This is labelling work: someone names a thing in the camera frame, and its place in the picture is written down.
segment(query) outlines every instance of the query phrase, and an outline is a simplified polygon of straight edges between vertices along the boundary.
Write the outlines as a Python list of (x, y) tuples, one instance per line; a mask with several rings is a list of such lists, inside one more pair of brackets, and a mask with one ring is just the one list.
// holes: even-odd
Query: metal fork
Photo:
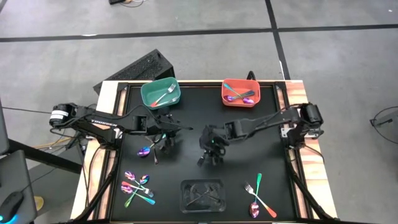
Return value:
[(249, 183), (245, 183), (244, 185), (244, 189), (249, 192), (249, 194), (252, 194), (254, 196), (256, 196), (256, 198), (262, 203), (262, 205), (266, 208), (266, 210), (268, 211), (268, 213), (275, 218), (276, 217), (276, 212), (274, 212), (270, 207), (268, 207), (257, 195), (256, 193), (254, 193), (253, 188), (250, 186)]
[(170, 85), (170, 87), (167, 89), (167, 92), (165, 94), (163, 94), (159, 99), (157, 99), (157, 101), (153, 102), (150, 106), (151, 107), (155, 107), (156, 104), (168, 93), (171, 93), (174, 91), (174, 88), (177, 86), (177, 84), (173, 83), (172, 85)]

